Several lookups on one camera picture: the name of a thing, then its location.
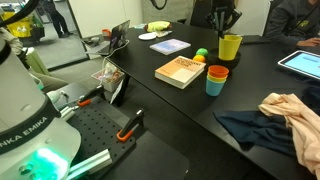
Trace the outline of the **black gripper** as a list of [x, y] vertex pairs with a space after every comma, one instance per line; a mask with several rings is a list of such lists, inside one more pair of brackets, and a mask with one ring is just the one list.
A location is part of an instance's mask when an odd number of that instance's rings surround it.
[[231, 6], [213, 7], [205, 17], [210, 27], [216, 31], [230, 29], [242, 16], [242, 13]]

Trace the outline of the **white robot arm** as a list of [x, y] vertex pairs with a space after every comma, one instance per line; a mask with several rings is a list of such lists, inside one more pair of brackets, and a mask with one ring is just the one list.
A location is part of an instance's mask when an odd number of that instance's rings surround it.
[[[2, 180], [184, 180], [190, 162], [153, 137], [116, 137], [120, 126], [98, 99], [69, 120], [38, 89], [6, 40], [0, 76]], [[155, 155], [133, 157], [136, 143]]]

